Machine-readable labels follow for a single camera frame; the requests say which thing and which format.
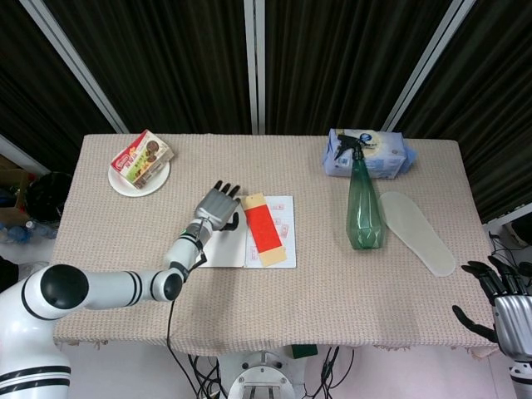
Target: food box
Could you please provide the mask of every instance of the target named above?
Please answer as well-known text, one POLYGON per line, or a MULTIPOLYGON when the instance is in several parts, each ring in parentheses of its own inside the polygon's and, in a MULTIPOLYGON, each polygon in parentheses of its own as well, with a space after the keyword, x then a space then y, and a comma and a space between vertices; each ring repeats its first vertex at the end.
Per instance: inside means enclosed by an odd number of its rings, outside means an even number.
POLYGON ((172 149, 163 140, 146 130, 111 162, 111 166, 141 189, 173 156, 172 149))

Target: beige tablecloth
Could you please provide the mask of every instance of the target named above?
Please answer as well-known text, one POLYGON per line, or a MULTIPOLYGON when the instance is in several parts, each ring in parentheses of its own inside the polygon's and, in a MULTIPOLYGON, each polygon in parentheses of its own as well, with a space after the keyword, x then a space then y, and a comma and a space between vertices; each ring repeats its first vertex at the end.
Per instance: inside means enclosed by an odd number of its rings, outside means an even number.
MULTIPOLYGON (((127 198, 107 181, 112 157, 131 135, 86 137, 66 202, 53 263, 90 271, 161 268, 163 255, 218 179, 245 194, 293 195, 296 269, 199 269, 175 305, 173 345, 215 355, 291 343, 478 347, 451 306, 491 325, 479 284, 460 268, 435 278, 389 230, 383 249, 354 251, 345 233, 348 179, 327 177, 326 137, 160 135, 173 148, 170 177, 152 195, 127 198)), ((407 175, 377 180, 420 207, 459 264, 489 253, 458 145, 409 140, 419 151, 407 175)), ((163 344, 170 305, 81 311, 63 319, 59 340, 163 344)))

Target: shoe insole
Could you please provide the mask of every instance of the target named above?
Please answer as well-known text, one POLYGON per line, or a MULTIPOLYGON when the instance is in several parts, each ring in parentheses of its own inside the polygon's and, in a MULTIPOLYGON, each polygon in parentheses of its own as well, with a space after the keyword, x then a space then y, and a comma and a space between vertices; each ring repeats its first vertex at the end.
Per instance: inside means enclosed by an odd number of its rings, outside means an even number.
POLYGON ((381 195, 381 204, 387 226, 432 274, 445 277, 455 271, 455 257, 414 201, 402 193, 390 191, 381 195))

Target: white plate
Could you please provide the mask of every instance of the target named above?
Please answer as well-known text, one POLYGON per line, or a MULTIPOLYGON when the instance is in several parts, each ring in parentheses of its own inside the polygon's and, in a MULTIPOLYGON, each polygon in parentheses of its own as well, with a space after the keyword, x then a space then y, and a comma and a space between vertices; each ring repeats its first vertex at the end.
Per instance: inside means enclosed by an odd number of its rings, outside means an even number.
POLYGON ((170 174, 170 162, 166 162, 166 165, 163 166, 157 174, 155 174, 148 183, 141 188, 136 189, 131 185, 126 179, 124 179, 116 170, 109 166, 107 171, 107 178, 111 187, 115 189, 118 193, 125 195, 127 197, 143 197, 145 195, 151 194, 157 191, 168 179, 170 174))

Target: open notebook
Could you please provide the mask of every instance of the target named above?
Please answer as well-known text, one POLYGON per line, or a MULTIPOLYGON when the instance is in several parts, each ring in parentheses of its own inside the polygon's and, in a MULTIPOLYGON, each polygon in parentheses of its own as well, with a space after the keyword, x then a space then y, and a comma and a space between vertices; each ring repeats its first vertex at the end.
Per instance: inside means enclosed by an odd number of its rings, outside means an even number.
MULTIPOLYGON (((295 268, 296 241, 293 222, 292 196, 267 196, 266 204, 272 215, 279 238, 286 249, 287 259, 267 268, 295 268)), ((246 216, 241 206, 237 208, 240 223, 235 231, 215 231, 205 245, 207 263, 202 268, 262 268, 259 253, 251 231, 246 223, 246 216)))

